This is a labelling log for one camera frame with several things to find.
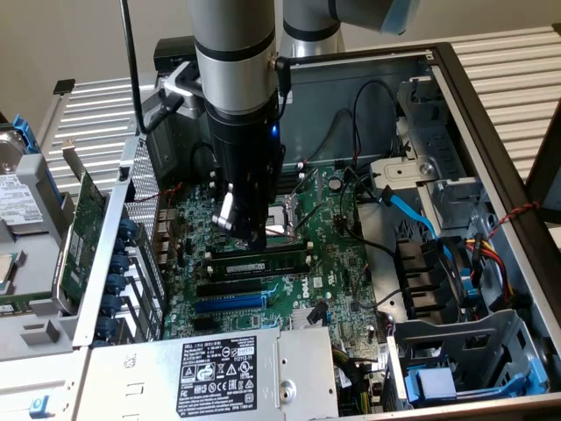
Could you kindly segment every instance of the gray plastic part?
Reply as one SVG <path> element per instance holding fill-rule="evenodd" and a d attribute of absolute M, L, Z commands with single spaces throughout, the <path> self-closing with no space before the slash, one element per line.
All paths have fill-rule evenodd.
<path fill-rule="evenodd" d="M 346 24 L 380 32 L 394 0 L 338 0 L 337 17 Z"/>
<path fill-rule="evenodd" d="M 330 15 L 327 0 L 284 0 L 282 16 L 290 26 L 301 31 L 321 31 L 337 24 Z"/>
<path fill-rule="evenodd" d="M 191 0 L 197 42 L 216 51 L 237 51 L 259 44 L 274 29 L 273 0 Z"/>
<path fill-rule="evenodd" d="M 47 316 L 58 311 L 56 304 L 51 299 L 30 301 L 29 306 L 37 316 Z"/>
<path fill-rule="evenodd" d="M 22 156 L 16 175 L 29 188 L 43 216 L 44 228 L 53 236 L 57 245 L 60 246 L 68 224 L 54 193 L 53 186 L 46 176 L 45 158 L 40 153 Z"/>
<path fill-rule="evenodd" d="M 64 330 L 70 340 L 74 339 L 74 332 L 78 325 L 78 316 L 62 316 L 59 313 L 60 327 Z"/>
<path fill-rule="evenodd" d="M 25 325 L 21 338 L 28 346 L 54 344 L 59 340 L 60 333 L 50 320 L 37 325 Z"/>
<path fill-rule="evenodd" d="M 10 228 L 6 224 L 6 221 L 0 218 L 0 243 L 13 243 L 14 236 L 11 235 Z"/>
<path fill-rule="evenodd" d="M 301 31 L 320 31 L 337 22 L 373 31 L 401 34 L 415 14 L 419 0 L 336 0 L 337 20 L 328 0 L 284 0 L 283 17 Z"/>

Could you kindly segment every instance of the robotic arm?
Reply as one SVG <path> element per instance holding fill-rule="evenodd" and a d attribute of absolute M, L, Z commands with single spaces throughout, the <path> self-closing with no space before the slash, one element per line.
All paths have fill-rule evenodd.
<path fill-rule="evenodd" d="M 268 205 L 285 148 L 274 70 L 273 0 L 191 0 L 196 56 L 226 196 L 213 222 L 266 246 Z"/>
<path fill-rule="evenodd" d="M 315 48 L 339 32 L 341 21 L 378 31 L 402 32 L 418 0 L 284 0 L 285 32 L 314 47 L 310 54 L 340 50 Z M 266 247 L 268 206 L 276 197 L 285 147 L 279 92 L 290 90 L 288 59 L 276 53 L 274 0 L 190 0 L 202 92 L 169 96 L 149 126 L 144 125 L 128 3 L 121 0 L 124 33 L 138 129 L 147 134 L 193 96 L 202 96 L 214 154 L 222 170 L 225 196 L 213 222 L 249 247 Z M 197 73 L 194 66 L 190 69 Z M 276 73 L 279 74 L 277 89 Z"/>

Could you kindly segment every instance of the power supply label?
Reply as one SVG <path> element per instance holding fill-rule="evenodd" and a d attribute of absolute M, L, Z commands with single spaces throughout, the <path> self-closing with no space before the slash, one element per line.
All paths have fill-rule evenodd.
<path fill-rule="evenodd" d="M 177 413 L 200 417 L 257 409 L 257 337 L 183 345 Z"/>

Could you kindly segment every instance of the gray wall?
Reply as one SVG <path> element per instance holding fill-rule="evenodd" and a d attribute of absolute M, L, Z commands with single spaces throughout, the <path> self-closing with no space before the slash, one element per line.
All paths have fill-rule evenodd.
<path fill-rule="evenodd" d="M 140 71 L 160 38 L 189 35 L 188 0 L 129 0 Z M 277 28 L 281 29 L 281 0 Z M 347 48 L 497 32 L 561 22 L 561 0 L 421 0 L 402 37 L 344 26 Z M 128 75 L 118 0 L 2 0 L 0 110 L 39 129 L 59 79 Z"/>

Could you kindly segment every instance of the black cable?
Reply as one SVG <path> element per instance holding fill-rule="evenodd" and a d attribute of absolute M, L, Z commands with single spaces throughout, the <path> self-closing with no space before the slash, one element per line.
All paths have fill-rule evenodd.
<path fill-rule="evenodd" d="M 360 94 L 362 94 L 363 90 L 365 90 L 365 88 L 369 85 L 378 85 L 381 86 L 388 94 L 391 102 L 392 102 L 392 112 L 393 112 L 393 117 L 394 117 L 394 124 L 392 126 L 393 132 L 392 132 L 392 142 L 391 142 L 391 146 L 390 149 L 393 149 L 393 144 L 394 144 L 394 138 L 395 138 L 395 133 L 397 132 L 397 114 L 396 114 L 396 107 L 397 107 L 397 99 L 395 98 L 394 92 L 392 92 L 391 88 L 389 87 L 389 85 L 387 83 L 385 83 L 384 81 L 380 80 L 380 79 L 373 79 L 371 81 L 368 81 L 366 83 L 364 83 L 360 89 L 359 92 L 357 93 L 357 95 L 354 98 L 354 105 L 352 107 L 352 147 L 355 149 L 356 151 L 356 155 L 354 157 L 355 163 L 357 158 L 359 157 L 360 153 L 362 152 L 362 142 L 360 142 L 360 136 L 359 136 L 359 129 L 357 127 L 357 104 L 359 103 L 359 98 L 360 98 Z M 359 141 L 359 149 L 357 150 L 357 139 Z"/>
<path fill-rule="evenodd" d="M 352 112 L 348 108 L 342 108 L 341 110 L 337 111 L 337 113 L 335 114 L 335 116 L 331 120 L 330 128 L 328 129 L 327 133 L 325 134 L 325 137 L 323 137 L 322 143 L 320 143 L 319 146 L 316 148 L 315 152 L 313 152 L 308 157 L 306 162 L 312 161 L 314 159 L 314 157 L 316 157 L 316 155 L 318 153 L 320 153 L 320 151 L 325 147 L 325 145 L 327 144 L 327 141 L 330 139 L 331 135 L 333 134 L 333 132 L 335 130 L 335 127 L 337 126 L 337 121 L 343 115 L 348 115 L 352 119 Z"/>
<path fill-rule="evenodd" d="M 363 239 L 349 229 L 349 225 L 347 225 L 346 221 L 344 220 L 344 216 L 343 216 L 343 195 L 344 195 L 345 191 L 347 190 L 347 187 L 349 187 L 350 182 L 351 182 L 351 179 L 349 179 L 349 181 L 347 181 L 347 183 L 343 186 L 343 188 L 341 189 L 340 196 L 339 196 L 339 216 L 341 217 L 341 222 L 343 224 L 344 230 L 351 237 L 353 237 L 355 240 L 360 241 L 361 243 L 366 244 L 367 246 L 378 248 L 379 250 L 382 250 L 382 251 L 386 252 L 389 256 L 392 257 L 392 259 L 394 259 L 395 258 L 395 253 L 392 250 L 390 250 L 386 246 L 383 246 L 382 244 L 374 243 L 372 241 L 368 241 L 367 239 Z M 369 195 L 372 198 L 375 199 L 374 195 L 368 189 L 366 189 L 366 191 L 369 193 Z"/>
<path fill-rule="evenodd" d="M 126 44 L 127 58 L 129 61 L 129 72 L 131 73 L 131 90 L 132 104 L 134 107 L 134 115 L 137 120 L 138 130 L 142 134 L 150 134 L 164 119 L 170 114 L 175 113 L 185 101 L 182 96 L 168 96 L 161 108 L 154 114 L 152 121 L 146 127 L 144 124 L 144 115 L 142 114 L 142 100 L 140 98 L 140 88 L 138 81 L 137 54 L 134 49 L 134 38 L 132 37 L 131 13 L 129 12 L 129 4 L 127 0 L 121 0 L 121 18 L 123 19 L 124 41 Z"/>
<path fill-rule="evenodd" d="M 358 299 L 358 292 L 359 292 L 358 285 L 355 282 L 352 282 L 351 283 L 352 299 L 357 304 L 357 306 L 360 307 L 361 309 L 364 309 L 364 310 L 375 310 L 375 309 L 378 308 L 379 305 L 382 305 L 387 300 L 389 300 L 392 296 L 395 296 L 396 294 L 398 294 L 402 291 L 401 291 L 401 289 L 396 289 L 395 291 L 390 292 L 387 296 L 385 296 L 381 300 L 376 301 L 376 304 L 374 304 L 374 303 L 369 303 L 369 304 L 361 303 Z"/>
<path fill-rule="evenodd" d="M 279 116 L 277 117 L 277 121 L 281 121 L 282 116 L 284 116 L 284 110 L 287 108 L 287 98 L 288 95 L 282 97 L 282 105 L 280 106 Z"/>

